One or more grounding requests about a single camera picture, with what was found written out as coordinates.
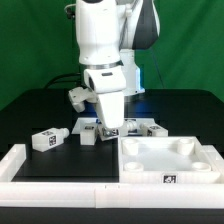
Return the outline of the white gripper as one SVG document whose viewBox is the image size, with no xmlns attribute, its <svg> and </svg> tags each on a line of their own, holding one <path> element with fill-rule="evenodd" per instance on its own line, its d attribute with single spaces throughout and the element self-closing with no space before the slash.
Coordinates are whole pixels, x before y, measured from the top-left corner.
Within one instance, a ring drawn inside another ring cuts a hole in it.
<svg viewBox="0 0 224 224">
<path fill-rule="evenodd" d="M 84 82 L 96 94 L 94 109 L 101 123 L 108 129 L 117 129 L 124 120 L 124 93 L 126 79 L 120 66 L 110 69 L 85 69 Z"/>
</svg>

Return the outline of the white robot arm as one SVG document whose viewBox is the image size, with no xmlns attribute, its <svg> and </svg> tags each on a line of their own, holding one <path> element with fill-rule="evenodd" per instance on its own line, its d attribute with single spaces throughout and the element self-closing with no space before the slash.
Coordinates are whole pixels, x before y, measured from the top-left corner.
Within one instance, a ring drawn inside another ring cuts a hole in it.
<svg viewBox="0 0 224 224">
<path fill-rule="evenodd" d="M 140 94 L 140 69 L 134 52 L 150 48 L 160 34 L 154 0 L 76 0 L 64 8 L 75 21 L 82 87 L 69 92 L 76 111 L 93 104 L 108 129 L 123 125 L 124 102 Z"/>
</svg>

